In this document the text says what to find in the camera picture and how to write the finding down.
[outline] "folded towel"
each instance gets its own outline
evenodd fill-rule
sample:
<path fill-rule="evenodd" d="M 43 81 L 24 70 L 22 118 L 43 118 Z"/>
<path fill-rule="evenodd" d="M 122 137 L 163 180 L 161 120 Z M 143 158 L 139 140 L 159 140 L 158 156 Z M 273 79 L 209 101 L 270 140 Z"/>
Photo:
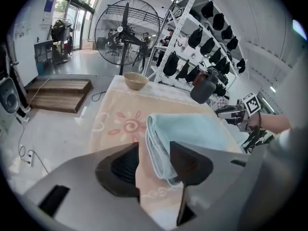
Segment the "folded towel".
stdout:
<path fill-rule="evenodd" d="M 214 150 L 227 150 L 226 130 L 208 114 L 151 114 L 146 121 L 145 142 L 158 178 L 172 186 L 181 184 L 170 162 L 170 142 L 184 142 Z"/>

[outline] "wooden bowl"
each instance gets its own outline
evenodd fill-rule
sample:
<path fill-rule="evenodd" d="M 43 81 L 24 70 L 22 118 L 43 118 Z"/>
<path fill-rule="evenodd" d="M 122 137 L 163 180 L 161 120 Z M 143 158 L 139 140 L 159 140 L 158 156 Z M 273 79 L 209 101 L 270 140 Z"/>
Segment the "wooden bowl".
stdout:
<path fill-rule="evenodd" d="M 125 84 L 132 90 L 140 90 L 149 82 L 147 77 L 134 72 L 126 72 L 123 76 Z"/>

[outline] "fan guard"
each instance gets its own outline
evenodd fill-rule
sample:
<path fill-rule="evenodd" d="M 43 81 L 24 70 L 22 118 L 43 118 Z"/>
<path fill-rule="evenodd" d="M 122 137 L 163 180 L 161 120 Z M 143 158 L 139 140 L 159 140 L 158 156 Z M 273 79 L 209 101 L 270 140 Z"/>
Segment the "fan guard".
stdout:
<path fill-rule="evenodd" d="M 95 42 L 101 56 L 121 66 L 134 64 L 151 52 L 159 37 L 160 19 L 142 0 L 121 0 L 110 5 L 95 27 Z"/>

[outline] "wooden platform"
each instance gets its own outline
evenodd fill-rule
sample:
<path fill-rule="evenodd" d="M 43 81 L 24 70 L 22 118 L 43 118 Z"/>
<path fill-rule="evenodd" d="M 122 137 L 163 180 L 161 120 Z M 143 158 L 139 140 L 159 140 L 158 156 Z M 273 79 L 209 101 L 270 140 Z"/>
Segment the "wooden platform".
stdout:
<path fill-rule="evenodd" d="M 44 82 L 45 80 L 36 81 L 28 88 L 28 102 Z M 30 106 L 37 109 L 77 113 L 91 88 L 90 80 L 49 80 L 39 89 Z"/>

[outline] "beige tablecloth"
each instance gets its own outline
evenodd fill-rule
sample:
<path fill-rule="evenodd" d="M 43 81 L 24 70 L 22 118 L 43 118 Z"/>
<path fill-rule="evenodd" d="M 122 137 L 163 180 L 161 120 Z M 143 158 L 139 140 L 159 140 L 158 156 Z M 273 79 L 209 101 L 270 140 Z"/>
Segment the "beige tablecloth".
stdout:
<path fill-rule="evenodd" d="M 206 113 L 222 122 L 207 104 L 200 105 L 188 92 L 149 82 L 140 91 L 128 89 L 122 76 L 112 81 L 98 111 L 90 138 L 90 152 L 139 142 L 139 166 L 136 187 L 140 189 L 142 208 L 163 228 L 175 227 L 182 188 L 172 188 L 157 178 L 145 145 L 146 117 L 151 113 Z M 240 152 L 226 131 L 231 152 Z"/>

